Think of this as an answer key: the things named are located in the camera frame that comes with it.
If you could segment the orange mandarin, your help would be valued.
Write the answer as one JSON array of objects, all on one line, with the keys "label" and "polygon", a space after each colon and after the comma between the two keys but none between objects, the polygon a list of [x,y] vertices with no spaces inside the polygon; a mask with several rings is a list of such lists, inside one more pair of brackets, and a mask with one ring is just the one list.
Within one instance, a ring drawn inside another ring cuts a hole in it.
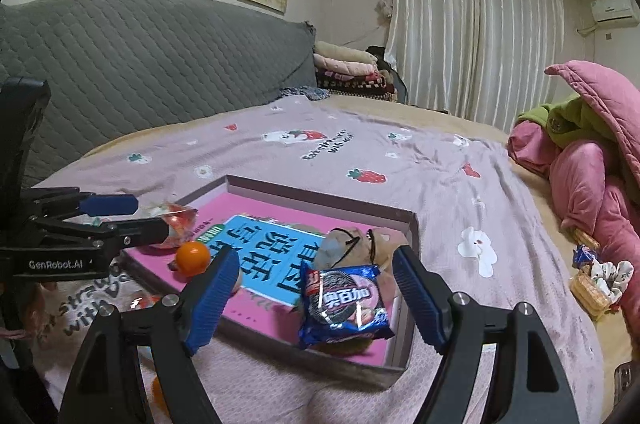
[{"label": "orange mandarin", "polygon": [[153,378],[153,381],[151,384],[151,392],[152,392],[152,397],[153,397],[153,402],[155,404],[155,407],[157,407],[157,409],[160,410],[160,412],[162,412],[163,415],[169,418],[170,414],[169,414],[168,407],[163,395],[163,389],[162,389],[162,386],[160,386],[160,379],[157,376]]},{"label": "orange mandarin", "polygon": [[201,242],[186,242],[178,247],[174,262],[177,271],[183,277],[195,277],[208,268],[210,251]]}]

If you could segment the wafer snack packet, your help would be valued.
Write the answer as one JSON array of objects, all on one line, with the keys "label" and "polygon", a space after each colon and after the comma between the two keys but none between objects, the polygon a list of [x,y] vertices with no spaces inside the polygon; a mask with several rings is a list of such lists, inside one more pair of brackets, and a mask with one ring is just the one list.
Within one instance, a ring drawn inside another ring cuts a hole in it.
[{"label": "wafer snack packet", "polygon": [[593,321],[598,321],[605,315],[611,302],[597,284],[591,280],[589,274],[579,271],[570,279],[570,292],[577,299]]}]

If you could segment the white air conditioner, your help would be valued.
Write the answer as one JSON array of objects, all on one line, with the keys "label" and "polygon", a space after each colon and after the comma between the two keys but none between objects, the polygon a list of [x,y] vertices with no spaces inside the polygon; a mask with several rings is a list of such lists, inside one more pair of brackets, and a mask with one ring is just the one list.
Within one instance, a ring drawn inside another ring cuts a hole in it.
[{"label": "white air conditioner", "polygon": [[598,29],[636,27],[639,25],[639,7],[634,0],[594,0],[591,2],[593,24],[578,28],[582,37]]}]

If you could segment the walnut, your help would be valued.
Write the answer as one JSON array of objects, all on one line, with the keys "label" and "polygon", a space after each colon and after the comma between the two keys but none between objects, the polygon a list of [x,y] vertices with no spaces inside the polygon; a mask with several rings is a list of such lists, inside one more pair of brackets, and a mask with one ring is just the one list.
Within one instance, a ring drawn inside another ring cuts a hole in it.
[{"label": "walnut", "polygon": [[231,296],[235,295],[237,292],[239,292],[239,289],[242,286],[242,281],[243,281],[243,272],[242,270],[239,270],[238,272],[238,276],[236,277],[236,280],[232,286],[232,290],[231,290]]}]

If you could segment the folded blankets stack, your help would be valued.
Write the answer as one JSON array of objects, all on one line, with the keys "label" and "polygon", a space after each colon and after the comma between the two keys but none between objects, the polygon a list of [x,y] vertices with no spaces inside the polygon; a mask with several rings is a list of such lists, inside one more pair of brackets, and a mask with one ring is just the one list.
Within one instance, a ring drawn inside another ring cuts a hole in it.
[{"label": "folded blankets stack", "polygon": [[382,46],[358,50],[317,41],[314,44],[317,86],[333,94],[407,104],[408,88],[384,55]]}]

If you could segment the white striped curtains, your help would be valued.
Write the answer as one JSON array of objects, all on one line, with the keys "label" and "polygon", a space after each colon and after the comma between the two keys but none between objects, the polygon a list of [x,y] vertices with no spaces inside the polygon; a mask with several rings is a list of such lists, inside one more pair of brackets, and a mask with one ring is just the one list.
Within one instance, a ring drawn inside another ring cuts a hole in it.
[{"label": "white striped curtains", "polygon": [[509,131],[552,97],[564,0],[380,0],[385,60],[409,104]]}]

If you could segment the beige mesh drawstring pouch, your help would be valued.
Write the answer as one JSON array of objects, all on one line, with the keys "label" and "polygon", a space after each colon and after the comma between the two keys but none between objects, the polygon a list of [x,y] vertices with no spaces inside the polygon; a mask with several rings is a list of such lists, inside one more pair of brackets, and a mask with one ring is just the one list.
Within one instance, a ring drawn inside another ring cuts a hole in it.
[{"label": "beige mesh drawstring pouch", "polygon": [[366,231],[358,228],[334,228],[320,243],[312,268],[329,270],[375,265],[381,271],[390,271],[394,251],[402,245],[408,245],[406,237],[388,228]]}]

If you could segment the blue oreo cookie packet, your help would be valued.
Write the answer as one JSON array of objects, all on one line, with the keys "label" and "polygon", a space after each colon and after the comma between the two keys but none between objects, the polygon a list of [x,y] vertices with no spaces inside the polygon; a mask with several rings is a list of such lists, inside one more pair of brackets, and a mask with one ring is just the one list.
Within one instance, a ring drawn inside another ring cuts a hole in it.
[{"label": "blue oreo cookie packet", "polygon": [[300,268],[302,323],[298,346],[306,349],[347,340],[388,340],[394,336],[378,286],[380,269],[358,265],[333,269]]}]

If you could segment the pink quilted blanket pile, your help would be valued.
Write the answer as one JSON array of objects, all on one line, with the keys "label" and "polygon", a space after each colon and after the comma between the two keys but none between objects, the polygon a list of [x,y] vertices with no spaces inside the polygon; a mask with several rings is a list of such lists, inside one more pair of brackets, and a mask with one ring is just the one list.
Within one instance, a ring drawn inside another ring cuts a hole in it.
[{"label": "pink quilted blanket pile", "polygon": [[548,179],[565,230],[600,246],[604,261],[639,263],[639,90],[614,69],[588,61],[548,66],[608,124],[616,143],[578,140],[561,149],[531,121],[515,124],[506,148],[518,165]]}]

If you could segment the smartphone with case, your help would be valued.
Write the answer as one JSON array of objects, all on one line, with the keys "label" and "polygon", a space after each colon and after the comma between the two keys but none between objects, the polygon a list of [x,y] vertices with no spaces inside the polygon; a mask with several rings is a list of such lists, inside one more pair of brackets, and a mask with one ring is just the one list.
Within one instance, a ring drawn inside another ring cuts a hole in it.
[{"label": "smartphone with case", "polygon": [[617,406],[628,389],[639,377],[639,361],[631,360],[617,366],[614,371],[614,404]]}]

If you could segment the blue candy wrapper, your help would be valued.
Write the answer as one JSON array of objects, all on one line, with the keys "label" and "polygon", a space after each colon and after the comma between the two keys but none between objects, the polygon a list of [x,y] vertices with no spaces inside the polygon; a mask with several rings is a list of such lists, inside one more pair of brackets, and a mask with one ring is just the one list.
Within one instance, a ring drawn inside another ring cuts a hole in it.
[{"label": "blue candy wrapper", "polygon": [[593,250],[584,244],[578,244],[573,251],[572,267],[580,270],[582,267],[590,267],[596,255]]}]

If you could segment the green blanket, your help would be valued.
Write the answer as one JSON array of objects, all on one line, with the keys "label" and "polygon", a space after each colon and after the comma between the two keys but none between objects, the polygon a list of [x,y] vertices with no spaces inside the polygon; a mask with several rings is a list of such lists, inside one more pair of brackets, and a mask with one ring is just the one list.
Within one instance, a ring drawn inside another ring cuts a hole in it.
[{"label": "green blanket", "polygon": [[561,149],[578,140],[616,143],[612,129],[577,94],[563,102],[544,103],[523,112],[518,115],[515,124],[521,124],[523,121],[531,121],[540,126],[550,140]]}]

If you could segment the grey quilted headboard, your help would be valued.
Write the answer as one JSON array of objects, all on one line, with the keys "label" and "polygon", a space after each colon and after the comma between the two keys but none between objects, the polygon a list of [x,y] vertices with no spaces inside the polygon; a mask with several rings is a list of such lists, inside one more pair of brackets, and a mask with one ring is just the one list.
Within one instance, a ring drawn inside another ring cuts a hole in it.
[{"label": "grey quilted headboard", "polygon": [[316,31],[212,0],[36,0],[1,9],[1,75],[46,82],[34,185],[100,145],[314,83]]}]

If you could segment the silver foil surprise egg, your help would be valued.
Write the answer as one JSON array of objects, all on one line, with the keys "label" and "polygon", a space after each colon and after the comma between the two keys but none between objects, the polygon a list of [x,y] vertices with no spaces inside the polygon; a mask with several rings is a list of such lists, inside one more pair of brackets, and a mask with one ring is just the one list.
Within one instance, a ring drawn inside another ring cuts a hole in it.
[{"label": "silver foil surprise egg", "polygon": [[168,236],[152,248],[174,249],[192,240],[198,210],[175,203],[156,204],[145,210],[145,217],[162,218],[168,225]]}]

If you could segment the red blue surprise egg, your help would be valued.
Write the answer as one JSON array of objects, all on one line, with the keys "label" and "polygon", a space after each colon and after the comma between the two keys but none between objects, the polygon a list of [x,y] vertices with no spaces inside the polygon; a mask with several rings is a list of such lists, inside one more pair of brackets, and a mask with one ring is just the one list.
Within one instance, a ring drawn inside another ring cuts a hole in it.
[{"label": "red blue surprise egg", "polygon": [[129,304],[131,310],[143,310],[153,307],[160,300],[160,296],[144,293],[136,293]]}]

